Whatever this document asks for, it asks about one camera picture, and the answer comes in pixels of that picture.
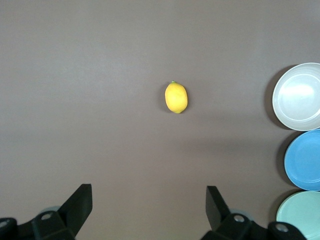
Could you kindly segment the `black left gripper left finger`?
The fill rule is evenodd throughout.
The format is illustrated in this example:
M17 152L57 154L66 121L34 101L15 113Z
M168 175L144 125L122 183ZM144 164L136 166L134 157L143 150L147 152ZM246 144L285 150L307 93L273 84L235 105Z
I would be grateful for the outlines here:
M74 240L93 209L91 184L82 184L57 210L48 209L18 224L12 217L0 219L2 240Z

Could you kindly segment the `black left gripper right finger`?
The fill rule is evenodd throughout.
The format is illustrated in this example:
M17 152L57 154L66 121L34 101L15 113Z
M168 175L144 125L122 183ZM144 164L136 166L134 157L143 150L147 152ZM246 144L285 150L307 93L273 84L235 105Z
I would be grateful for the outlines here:
M216 186L206 187L205 212L210 224L203 240L304 240L295 226L272 221L267 228L244 214L232 213Z

